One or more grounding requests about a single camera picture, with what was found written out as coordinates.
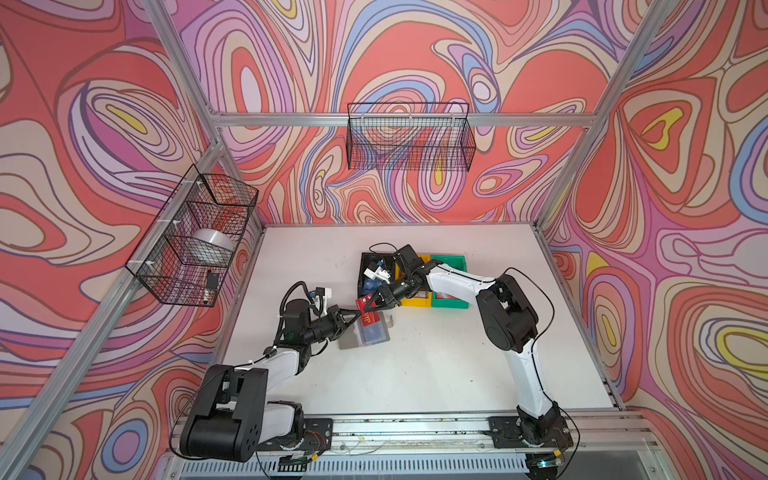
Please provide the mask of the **grey card holder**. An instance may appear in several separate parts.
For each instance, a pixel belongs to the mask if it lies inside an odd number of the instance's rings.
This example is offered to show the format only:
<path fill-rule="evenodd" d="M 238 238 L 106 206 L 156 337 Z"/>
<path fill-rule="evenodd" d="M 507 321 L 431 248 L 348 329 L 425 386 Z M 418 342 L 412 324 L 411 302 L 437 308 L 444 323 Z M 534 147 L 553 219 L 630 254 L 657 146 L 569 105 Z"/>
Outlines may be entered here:
<path fill-rule="evenodd" d="M 393 321 L 390 316 L 383 313 L 382 317 L 386 323 L 384 327 L 379 328 L 367 328 L 363 329 L 360 326 L 359 319 L 354 323 L 358 324 L 359 339 L 338 339 L 337 343 L 341 350 L 349 350 L 360 347 L 368 347 L 372 345 L 381 344 L 390 340 L 390 328 L 393 326 Z"/>

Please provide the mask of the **red card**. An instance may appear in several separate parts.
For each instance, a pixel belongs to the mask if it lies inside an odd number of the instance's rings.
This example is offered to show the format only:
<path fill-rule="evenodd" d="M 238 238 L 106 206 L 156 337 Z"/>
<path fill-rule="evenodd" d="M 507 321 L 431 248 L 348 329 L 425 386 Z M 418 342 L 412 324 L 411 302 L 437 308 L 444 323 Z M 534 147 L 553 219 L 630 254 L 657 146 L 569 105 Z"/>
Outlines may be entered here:
<path fill-rule="evenodd" d="M 358 298 L 355 305 L 360 313 L 359 323 L 363 329 L 386 325 L 382 314 L 376 310 L 376 302 L 371 294 Z"/>

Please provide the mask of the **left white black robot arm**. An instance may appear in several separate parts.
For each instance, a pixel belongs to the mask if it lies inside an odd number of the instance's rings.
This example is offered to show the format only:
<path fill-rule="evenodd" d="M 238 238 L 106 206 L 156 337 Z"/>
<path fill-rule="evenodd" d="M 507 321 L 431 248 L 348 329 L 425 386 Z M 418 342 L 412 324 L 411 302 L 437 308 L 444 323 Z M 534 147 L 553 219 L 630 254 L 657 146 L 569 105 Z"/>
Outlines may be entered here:
<path fill-rule="evenodd" d="M 333 305 L 313 319 L 313 307 L 291 301 L 280 314 L 276 338 L 262 357 L 239 365 L 210 367 L 171 450 L 185 460 L 245 462 L 269 443 L 302 448 L 307 437 L 298 402 L 269 400 L 268 392 L 302 373 L 312 347 L 338 339 L 361 313 Z"/>

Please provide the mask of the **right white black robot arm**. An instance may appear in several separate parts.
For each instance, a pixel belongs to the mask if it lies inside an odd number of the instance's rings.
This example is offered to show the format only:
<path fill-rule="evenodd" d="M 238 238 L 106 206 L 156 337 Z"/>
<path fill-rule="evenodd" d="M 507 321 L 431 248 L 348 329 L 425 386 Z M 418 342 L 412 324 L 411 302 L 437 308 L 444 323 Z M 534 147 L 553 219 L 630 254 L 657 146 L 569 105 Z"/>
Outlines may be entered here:
<path fill-rule="evenodd" d="M 401 276 L 381 281 L 362 311 L 373 313 L 400 306 L 420 291 L 448 295 L 477 307 L 485 334 L 501 350 L 517 389 L 517 428 L 521 441 L 530 447 L 573 446 L 563 411 L 547 392 L 537 368 L 535 345 L 538 314 L 517 280 L 473 275 L 441 260 L 428 262 L 406 245 L 394 252 Z"/>

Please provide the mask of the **black plastic bin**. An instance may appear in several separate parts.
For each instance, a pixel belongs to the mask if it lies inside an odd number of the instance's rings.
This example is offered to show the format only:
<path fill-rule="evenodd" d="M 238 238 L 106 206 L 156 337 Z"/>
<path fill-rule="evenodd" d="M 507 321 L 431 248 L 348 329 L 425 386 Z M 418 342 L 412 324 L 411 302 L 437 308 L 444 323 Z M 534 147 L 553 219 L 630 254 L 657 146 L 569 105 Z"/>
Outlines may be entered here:
<path fill-rule="evenodd" d="M 381 285 L 395 280 L 395 257 L 392 254 L 362 253 L 357 281 L 357 296 L 372 295 Z"/>

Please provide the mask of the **yellow plastic bin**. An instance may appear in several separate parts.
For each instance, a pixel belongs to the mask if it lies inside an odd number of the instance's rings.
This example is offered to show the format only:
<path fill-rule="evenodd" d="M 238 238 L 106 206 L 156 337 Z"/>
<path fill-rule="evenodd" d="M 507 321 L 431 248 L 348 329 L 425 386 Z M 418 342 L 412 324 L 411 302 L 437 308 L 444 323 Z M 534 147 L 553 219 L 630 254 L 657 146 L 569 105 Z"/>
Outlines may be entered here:
<path fill-rule="evenodd" d="M 397 279 L 405 277 L 405 274 L 400 268 L 399 263 L 396 263 L 395 276 Z M 403 299 L 401 303 L 403 307 L 431 308 L 432 294 L 429 291 L 420 290 L 413 297 Z"/>

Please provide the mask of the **green plastic bin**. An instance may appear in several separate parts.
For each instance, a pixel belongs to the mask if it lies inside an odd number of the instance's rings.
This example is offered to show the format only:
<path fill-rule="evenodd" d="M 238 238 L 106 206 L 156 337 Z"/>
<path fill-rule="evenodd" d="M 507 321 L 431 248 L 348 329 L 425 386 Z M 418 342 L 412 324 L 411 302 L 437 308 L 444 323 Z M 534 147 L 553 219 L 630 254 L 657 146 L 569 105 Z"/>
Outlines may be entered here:
<path fill-rule="evenodd" d="M 463 255 L 432 255 L 432 260 L 441 262 L 439 270 L 467 271 L 466 258 Z M 463 309 L 470 307 L 465 300 L 465 288 L 459 285 L 459 280 L 448 280 L 440 277 L 432 287 L 432 308 Z"/>

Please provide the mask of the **small black device in basket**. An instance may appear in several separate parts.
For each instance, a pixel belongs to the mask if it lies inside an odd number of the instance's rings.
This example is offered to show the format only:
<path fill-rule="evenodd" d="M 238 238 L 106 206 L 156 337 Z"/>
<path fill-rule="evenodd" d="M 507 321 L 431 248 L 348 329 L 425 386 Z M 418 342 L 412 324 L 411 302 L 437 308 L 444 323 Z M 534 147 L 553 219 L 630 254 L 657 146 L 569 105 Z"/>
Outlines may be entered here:
<path fill-rule="evenodd" d="M 205 292 L 208 295 L 214 295 L 219 290 L 220 274 L 212 270 L 206 272 Z"/>

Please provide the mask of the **silver tape roll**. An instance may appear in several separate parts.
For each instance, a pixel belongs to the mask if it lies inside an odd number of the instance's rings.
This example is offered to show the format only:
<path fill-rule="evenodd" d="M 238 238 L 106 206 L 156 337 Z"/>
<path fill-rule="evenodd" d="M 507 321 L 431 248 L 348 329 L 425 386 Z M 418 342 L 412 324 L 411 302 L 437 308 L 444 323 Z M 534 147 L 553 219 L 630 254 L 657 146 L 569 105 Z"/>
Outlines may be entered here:
<path fill-rule="evenodd" d="M 191 257 L 203 265 L 226 267 L 234 253 L 233 240 L 225 233 L 209 228 L 198 229 L 188 244 Z"/>

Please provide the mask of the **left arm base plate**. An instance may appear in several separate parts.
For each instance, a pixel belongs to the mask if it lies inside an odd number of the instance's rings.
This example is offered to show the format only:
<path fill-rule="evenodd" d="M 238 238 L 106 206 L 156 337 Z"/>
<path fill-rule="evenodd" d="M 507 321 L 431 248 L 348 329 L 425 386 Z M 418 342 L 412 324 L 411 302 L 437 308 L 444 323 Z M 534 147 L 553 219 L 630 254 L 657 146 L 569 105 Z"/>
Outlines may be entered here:
<path fill-rule="evenodd" d="M 330 417 L 305 419 L 301 427 L 282 437 L 262 442 L 257 451 L 323 453 L 332 446 L 334 421 Z"/>

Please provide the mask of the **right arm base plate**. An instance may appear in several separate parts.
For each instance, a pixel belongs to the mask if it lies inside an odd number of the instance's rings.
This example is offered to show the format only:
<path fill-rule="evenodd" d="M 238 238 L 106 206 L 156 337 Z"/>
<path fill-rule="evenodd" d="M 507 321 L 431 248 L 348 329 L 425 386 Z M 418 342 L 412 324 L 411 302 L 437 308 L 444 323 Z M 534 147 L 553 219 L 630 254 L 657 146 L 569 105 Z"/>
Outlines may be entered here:
<path fill-rule="evenodd" d="M 497 449 L 544 448 L 567 450 L 574 440 L 565 419 L 560 414 L 533 419 L 519 416 L 492 416 L 488 418 L 489 436 Z"/>

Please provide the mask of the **aluminium front rail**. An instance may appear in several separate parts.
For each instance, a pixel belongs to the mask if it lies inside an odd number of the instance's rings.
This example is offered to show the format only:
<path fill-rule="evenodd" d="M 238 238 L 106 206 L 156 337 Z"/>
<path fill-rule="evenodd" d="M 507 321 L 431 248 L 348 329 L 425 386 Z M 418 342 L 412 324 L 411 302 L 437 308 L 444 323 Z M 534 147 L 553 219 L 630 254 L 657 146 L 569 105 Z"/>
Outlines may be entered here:
<path fill-rule="evenodd" d="M 263 452 L 321 452 L 342 456 L 416 453 L 544 453 L 559 450 L 553 440 L 528 445 L 517 431 L 511 411 L 309 415 L 305 438 L 269 440 Z M 323 418 L 331 420 L 323 426 Z M 570 410 L 564 414 L 569 452 L 657 450 L 650 423 L 628 410 Z"/>

